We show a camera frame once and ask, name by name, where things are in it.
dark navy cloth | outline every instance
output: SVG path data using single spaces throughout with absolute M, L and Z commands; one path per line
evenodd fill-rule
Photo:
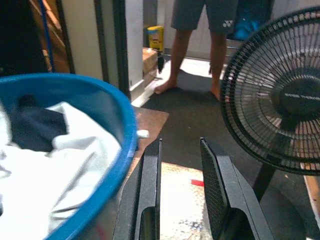
M 19 99 L 10 120 L 12 141 L 22 149 L 51 152 L 52 140 L 67 134 L 64 115 L 37 106 L 36 100 L 30 95 Z

shorts logo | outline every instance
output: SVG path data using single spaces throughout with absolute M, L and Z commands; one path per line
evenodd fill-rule
M 230 28 L 232 23 L 233 23 L 233 20 L 225 20 L 224 23 L 222 24 L 222 26 L 224 28 L 227 28 L 227 27 Z

bare foot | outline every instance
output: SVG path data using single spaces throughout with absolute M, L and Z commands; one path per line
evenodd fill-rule
M 211 87 L 210 92 L 220 101 L 220 89 L 218 87 Z
M 165 91 L 169 90 L 169 89 L 173 89 L 173 88 L 176 88 L 177 87 L 177 83 L 174 82 L 174 81 L 166 81 L 164 84 L 160 85 L 160 86 L 157 86 L 155 89 L 154 89 L 154 92 L 156 94 L 162 94 L 164 93 Z

yellow container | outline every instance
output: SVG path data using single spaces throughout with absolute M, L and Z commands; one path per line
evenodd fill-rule
M 163 52 L 164 51 L 164 27 L 163 26 L 148 27 L 148 36 L 149 36 L 149 47 Z

fan grille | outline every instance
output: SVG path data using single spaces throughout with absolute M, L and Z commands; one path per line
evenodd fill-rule
M 320 6 L 249 38 L 226 69 L 221 107 L 229 131 L 254 157 L 320 175 Z

